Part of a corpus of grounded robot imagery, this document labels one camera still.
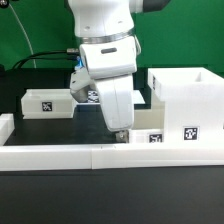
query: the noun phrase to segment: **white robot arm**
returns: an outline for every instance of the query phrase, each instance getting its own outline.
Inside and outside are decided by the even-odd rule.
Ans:
[[[82,62],[94,80],[110,131],[128,130],[134,122],[132,100],[136,56],[131,12],[162,9],[169,0],[68,0],[75,17]]]

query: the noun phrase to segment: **green screen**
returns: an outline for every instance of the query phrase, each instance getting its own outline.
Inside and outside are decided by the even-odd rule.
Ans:
[[[34,52],[77,47],[73,16],[63,0],[12,2]],[[160,12],[133,15],[142,46],[138,67],[203,66],[224,73],[224,1],[171,0]],[[10,8],[0,10],[0,64],[10,69],[30,55]],[[37,61],[38,68],[70,68],[70,61]]]

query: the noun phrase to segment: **black cable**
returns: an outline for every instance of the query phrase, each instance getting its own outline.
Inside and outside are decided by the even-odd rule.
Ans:
[[[46,56],[46,55],[54,55],[54,54],[70,54],[70,55],[74,55],[74,56],[78,56],[78,52],[74,51],[74,53],[68,53],[67,50],[57,50],[57,51],[44,51],[44,52],[39,52],[36,54],[32,54],[30,56],[28,56],[25,59],[22,59],[20,61],[18,61],[13,67],[12,69],[16,69],[17,68],[21,68],[27,61],[31,60],[31,59],[36,59],[36,57],[38,56]]]
[[[23,60],[18,61],[14,66],[13,69],[16,69],[16,66],[19,64],[19,66],[17,67],[17,69],[22,68],[22,66],[28,62],[29,60],[70,60],[70,61],[74,61],[74,58],[39,58],[39,57],[30,57],[30,58],[26,58]]]

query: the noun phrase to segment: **black table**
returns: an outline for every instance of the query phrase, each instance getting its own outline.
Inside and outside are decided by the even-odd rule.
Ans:
[[[16,126],[6,145],[115,142],[97,106],[77,108],[72,120],[22,120],[26,89],[68,88],[70,72],[21,69],[0,77],[0,112],[14,113]],[[0,172],[0,224],[223,220],[223,167]]]

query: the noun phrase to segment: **white cardboard box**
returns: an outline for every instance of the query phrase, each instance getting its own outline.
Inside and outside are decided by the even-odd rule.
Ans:
[[[70,89],[30,89],[21,103],[24,119],[72,118],[76,106]]]

